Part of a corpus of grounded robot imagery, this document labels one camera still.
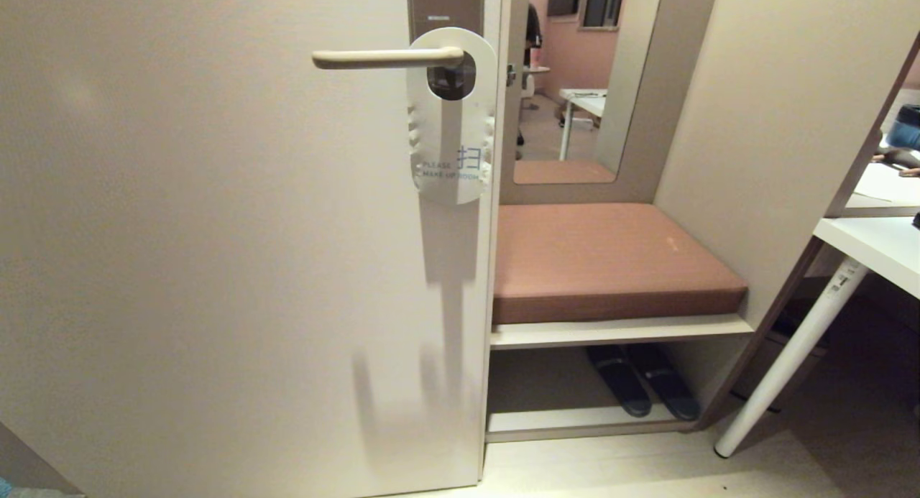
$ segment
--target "lever handle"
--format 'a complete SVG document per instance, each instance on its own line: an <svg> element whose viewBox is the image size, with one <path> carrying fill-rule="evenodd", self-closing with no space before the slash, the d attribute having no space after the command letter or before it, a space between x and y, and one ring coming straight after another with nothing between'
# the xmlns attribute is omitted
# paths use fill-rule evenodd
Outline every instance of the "lever handle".
<svg viewBox="0 0 920 498"><path fill-rule="evenodd" d="M459 47L401 50L315 50L313 65L321 69L398 69L449 67L463 62Z"/></svg>

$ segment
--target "pink wall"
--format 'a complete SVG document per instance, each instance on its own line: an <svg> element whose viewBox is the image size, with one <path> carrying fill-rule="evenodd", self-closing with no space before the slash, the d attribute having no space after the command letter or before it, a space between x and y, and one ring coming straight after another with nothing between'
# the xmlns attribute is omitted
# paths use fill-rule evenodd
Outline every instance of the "pink wall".
<svg viewBox="0 0 920 498"><path fill-rule="evenodd" d="M907 72L907 78L904 78L904 88L920 89L920 54L914 58L914 66Z"/></svg>
<svg viewBox="0 0 920 498"><path fill-rule="evenodd" d="M558 98L560 88L607 88L617 33L579 31L573 17L553 17L555 21L550 21L546 16L548 0L530 1L536 7L543 31L540 65L552 69L536 76L536 86L550 98Z"/></svg>

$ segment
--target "chinese character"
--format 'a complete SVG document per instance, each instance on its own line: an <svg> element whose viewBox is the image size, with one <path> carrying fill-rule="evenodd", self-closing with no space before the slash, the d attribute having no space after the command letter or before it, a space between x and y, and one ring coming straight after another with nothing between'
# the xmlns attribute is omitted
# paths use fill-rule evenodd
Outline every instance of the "chinese character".
<svg viewBox="0 0 920 498"><path fill-rule="evenodd" d="M469 168L471 168L471 170L478 170L478 169L479 169L479 162L482 160L482 148L478 148L478 147L471 147L471 148L460 147L460 149L457 151L457 153L460 154L460 157L457 157L457 167L458 167L460 170L463 170L463 168L465 168L465 167L469 167ZM469 165L469 166L464 166L464 160L469 160L469 161L470 161L470 165Z"/></svg>

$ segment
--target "blue object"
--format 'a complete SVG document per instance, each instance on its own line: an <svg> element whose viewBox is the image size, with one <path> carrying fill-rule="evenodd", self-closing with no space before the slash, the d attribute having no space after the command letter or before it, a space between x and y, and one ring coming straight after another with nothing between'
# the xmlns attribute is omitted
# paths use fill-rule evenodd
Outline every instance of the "blue object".
<svg viewBox="0 0 920 498"><path fill-rule="evenodd" d="M920 149L920 105L904 105L888 132L888 145Z"/></svg>
<svg viewBox="0 0 920 498"><path fill-rule="evenodd" d="M8 481L0 479L0 498L7 498L10 492L13 492L13 486Z"/></svg>

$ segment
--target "mirror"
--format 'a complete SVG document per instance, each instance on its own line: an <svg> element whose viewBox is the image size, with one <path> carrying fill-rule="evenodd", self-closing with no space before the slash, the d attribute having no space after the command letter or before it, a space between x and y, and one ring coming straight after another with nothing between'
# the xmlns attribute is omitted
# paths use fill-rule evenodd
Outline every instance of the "mirror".
<svg viewBox="0 0 920 498"><path fill-rule="evenodd" d="M660 0L530 0L516 184L617 178Z"/></svg>

